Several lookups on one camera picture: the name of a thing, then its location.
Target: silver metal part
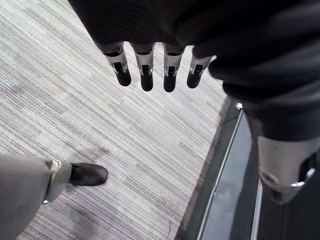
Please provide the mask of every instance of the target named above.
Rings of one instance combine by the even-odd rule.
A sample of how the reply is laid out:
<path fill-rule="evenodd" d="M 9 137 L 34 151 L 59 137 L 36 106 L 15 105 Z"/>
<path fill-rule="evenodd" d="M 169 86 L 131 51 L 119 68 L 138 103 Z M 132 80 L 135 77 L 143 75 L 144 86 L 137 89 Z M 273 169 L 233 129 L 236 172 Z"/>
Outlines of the silver metal part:
<path fill-rule="evenodd" d="M 49 203 L 49 196 L 51 194 L 51 186 L 52 186 L 52 182 L 53 182 L 53 179 L 55 178 L 56 176 L 56 172 L 60 169 L 61 167 L 61 162 L 58 161 L 58 160 L 53 160 L 52 161 L 52 165 L 50 167 L 50 172 L 51 172 L 51 179 L 50 179 L 50 183 L 49 183 L 49 187 L 48 187 L 48 190 L 47 190 L 47 193 L 46 193 L 46 196 L 45 196 L 45 199 L 43 201 L 43 204 L 47 204 Z"/>
<path fill-rule="evenodd" d="M 179 55 L 169 55 L 166 45 L 163 45 L 164 54 L 163 54 L 163 68 L 164 68 L 164 75 L 169 76 L 169 67 L 174 67 L 173 76 L 177 76 L 178 69 L 180 66 L 182 55 L 184 54 L 185 49 L 179 52 Z"/>
<path fill-rule="evenodd" d="M 155 43 L 153 44 L 152 49 L 149 50 L 150 51 L 149 54 L 139 54 L 133 48 L 135 58 L 136 58 L 137 67 L 139 68 L 140 75 L 144 75 L 143 65 L 148 65 L 149 75 L 152 75 L 152 71 L 153 71 L 153 67 L 154 67 L 154 48 L 155 48 Z"/>
<path fill-rule="evenodd" d="M 62 193 L 69 183 L 72 172 L 70 163 L 63 160 L 53 160 L 48 167 L 50 167 L 51 178 L 48 183 L 43 204 L 52 202 Z"/>
<path fill-rule="evenodd" d="M 320 137 L 286 142 L 259 136 L 257 145 L 263 187 L 268 188 L 266 191 L 273 200 L 280 204 L 287 203 L 314 174 L 318 158 L 312 156 L 317 156 L 320 149 Z"/>
<path fill-rule="evenodd" d="M 118 74 L 118 70 L 115 67 L 115 63 L 121 63 L 123 72 L 126 73 L 128 71 L 128 63 L 126 52 L 124 49 L 124 42 L 114 43 L 111 45 L 99 45 L 97 47 L 102 51 L 105 58 L 113 68 L 113 71 Z"/>
<path fill-rule="evenodd" d="M 189 73 L 195 74 L 196 66 L 200 65 L 200 66 L 202 66 L 202 70 L 199 73 L 199 76 L 201 76 L 204 73 L 205 69 L 209 66 L 209 63 L 212 58 L 213 58 L 212 56 L 203 57 L 203 58 L 196 58 L 194 55 L 192 55 Z"/>

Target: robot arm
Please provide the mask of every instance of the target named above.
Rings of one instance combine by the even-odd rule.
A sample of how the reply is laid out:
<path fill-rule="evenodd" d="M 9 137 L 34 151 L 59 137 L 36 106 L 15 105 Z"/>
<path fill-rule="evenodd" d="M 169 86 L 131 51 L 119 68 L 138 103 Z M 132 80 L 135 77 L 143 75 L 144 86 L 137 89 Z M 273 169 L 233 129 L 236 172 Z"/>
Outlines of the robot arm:
<path fill-rule="evenodd" d="M 320 2 L 306 0 L 69 0 L 121 85 L 131 43 L 145 91 L 153 44 L 164 46 L 164 88 L 175 88 L 184 46 L 194 45 L 187 85 L 208 66 L 243 105 L 264 190 L 286 203 L 315 172 L 320 148 Z M 118 47 L 106 50 L 100 46 Z"/>

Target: floor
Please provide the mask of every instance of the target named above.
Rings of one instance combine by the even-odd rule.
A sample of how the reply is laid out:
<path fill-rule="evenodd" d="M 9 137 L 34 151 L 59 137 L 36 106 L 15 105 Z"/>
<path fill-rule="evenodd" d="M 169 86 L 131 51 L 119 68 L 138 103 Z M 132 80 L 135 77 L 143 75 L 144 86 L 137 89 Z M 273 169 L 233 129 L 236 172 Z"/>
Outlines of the floor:
<path fill-rule="evenodd" d="M 18 239 L 165 240 L 181 230 L 226 96 L 208 72 L 198 88 L 187 87 L 191 48 L 166 93 L 159 43 L 154 88 L 144 92 L 125 48 L 129 87 L 66 0 L 1 1 L 0 152 L 109 170 L 103 186 L 68 187 Z"/>

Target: black fingertip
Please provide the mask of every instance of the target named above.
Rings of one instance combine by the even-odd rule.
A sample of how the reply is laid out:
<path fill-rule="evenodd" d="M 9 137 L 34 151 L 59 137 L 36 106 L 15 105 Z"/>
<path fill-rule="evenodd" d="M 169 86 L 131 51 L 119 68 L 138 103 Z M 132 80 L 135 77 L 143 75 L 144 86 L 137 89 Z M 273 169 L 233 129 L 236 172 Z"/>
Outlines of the black fingertip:
<path fill-rule="evenodd" d="M 144 91 L 149 92 L 154 86 L 154 79 L 152 75 L 144 74 L 141 77 L 141 87 Z"/>
<path fill-rule="evenodd" d="M 186 84 L 189 88 L 195 89 L 200 83 L 201 76 L 198 74 L 191 74 L 189 72 L 188 78 L 186 80 Z"/>
<path fill-rule="evenodd" d="M 120 71 L 119 73 L 116 73 L 116 78 L 121 86 L 127 87 L 131 83 L 129 70 L 127 70 L 127 72 Z"/>
<path fill-rule="evenodd" d="M 167 93 L 171 93 L 176 87 L 176 77 L 175 76 L 164 76 L 163 88 Z"/>

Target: metal strip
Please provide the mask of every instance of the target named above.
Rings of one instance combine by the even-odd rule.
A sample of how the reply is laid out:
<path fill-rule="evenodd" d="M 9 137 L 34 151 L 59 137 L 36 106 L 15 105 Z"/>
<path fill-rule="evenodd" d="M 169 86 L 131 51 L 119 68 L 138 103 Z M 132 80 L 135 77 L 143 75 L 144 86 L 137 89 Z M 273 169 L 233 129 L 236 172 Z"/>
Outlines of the metal strip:
<path fill-rule="evenodd" d="M 228 147 L 227 147 L 227 149 L 226 149 L 226 151 L 225 151 L 225 155 L 224 155 L 224 158 L 223 158 L 221 167 L 220 167 L 220 169 L 219 169 L 219 173 L 218 173 L 218 175 L 217 175 L 215 184 L 214 184 L 214 186 L 213 186 L 213 188 L 212 188 L 212 191 L 211 191 L 211 194 L 210 194 L 210 198 L 209 198 L 208 204 L 207 204 L 207 206 L 206 206 L 206 209 L 205 209 L 205 212 L 204 212 L 204 215 L 203 215 L 203 219 L 202 219 L 201 227 L 200 227 L 200 229 L 199 229 L 199 233 L 198 233 L 197 240 L 202 239 L 203 231 L 204 231 L 204 225 L 205 225 L 205 223 L 206 223 L 207 220 L 208 220 L 208 213 L 209 213 L 209 211 L 210 211 L 210 209 L 211 209 L 212 202 L 213 202 L 213 198 L 214 198 L 215 192 L 216 192 L 216 190 L 217 190 L 217 187 L 218 187 L 218 184 L 219 184 L 219 181 L 220 181 L 222 172 L 223 172 L 223 170 L 224 170 L 224 168 L 225 168 L 225 164 L 226 164 L 226 161 L 227 161 L 227 159 L 228 159 L 228 156 L 229 156 L 229 153 L 230 153 L 230 150 L 231 150 L 232 143 L 234 142 L 236 133 L 237 133 L 237 131 L 238 131 L 238 128 L 239 128 L 239 125 L 240 125 L 242 116 L 243 116 L 243 111 L 241 110 L 241 112 L 240 112 L 240 114 L 239 114 L 239 117 L 238 117 L 238 120 L 237 120 L 237 122 L 236 122 L 236 124 L 235 124 L 235 128 L 234 128 L 234 130 L 233 130 L 233 133 L 232 133 L 232 136 L 231 136 L 229 145 L 228 145 Z"/>
<path fill-rule="evenodd" d="M 256 240 L 258 237 L 259 219 L 260 219 L 260 209 L 262 200 L 262 185 L 259 180 L 258 190 L 256 192 L 254 216 L 252 222 L 251 240 Z"/>

